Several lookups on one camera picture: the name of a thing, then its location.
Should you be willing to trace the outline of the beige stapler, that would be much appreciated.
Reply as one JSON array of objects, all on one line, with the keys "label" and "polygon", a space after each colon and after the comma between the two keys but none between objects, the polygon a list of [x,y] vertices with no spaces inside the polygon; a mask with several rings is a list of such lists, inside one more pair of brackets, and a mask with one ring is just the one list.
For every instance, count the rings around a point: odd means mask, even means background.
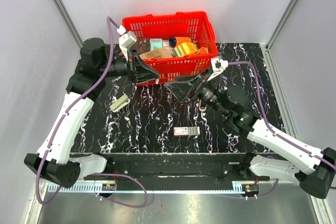
[{"label": "beige stapler", "polygon": [[113,102],[110,106],[110,110],[112,112],[118,112],[127,106],[130,103],[130,98],[123,94],[120,98],[118,98],[115,102]]}]

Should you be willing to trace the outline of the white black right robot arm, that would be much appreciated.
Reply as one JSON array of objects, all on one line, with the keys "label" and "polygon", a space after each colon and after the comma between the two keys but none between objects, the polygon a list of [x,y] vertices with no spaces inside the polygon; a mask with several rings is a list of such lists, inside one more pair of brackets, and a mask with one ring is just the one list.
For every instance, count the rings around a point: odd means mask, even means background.
[{"label": "white black right robot arm", "polygon": [[200,101],[219,113],[226,124],[239,136],[263,145],[282,159],[248,154],[239,166],[245,180],[254,176],[283,179],[299,185],[307,194],[325,199],[335,178],[335,150],[321,150],[303,143],[272,126],[251,107],[249,97],[240,86],[220,92],[209,79],[209,72],[197,76],[177,77],[165,87],[181,102]]}]

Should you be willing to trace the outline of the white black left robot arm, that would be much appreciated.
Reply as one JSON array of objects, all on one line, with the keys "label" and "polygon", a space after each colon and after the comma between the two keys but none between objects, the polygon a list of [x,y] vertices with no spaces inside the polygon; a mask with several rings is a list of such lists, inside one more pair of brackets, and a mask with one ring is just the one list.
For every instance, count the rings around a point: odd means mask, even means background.
[{"label": "white black left robot arm", "polygon": [[24,164],[41,179],[70,188],[80,178],[97,174],[101,179],[112,177],[114,168],[102,154],[70,158],[70,150],[84,118],[106,85],[107,77],[127,76],[133,84],[159,78],[133,48],[137,38],[128,33],[119,38],[123,58],[114,59],[113,44],[100,38],[84,41],[80,59],[66,87],[66,94],[57,119],[47,138],[34,153],[28,153]]}]

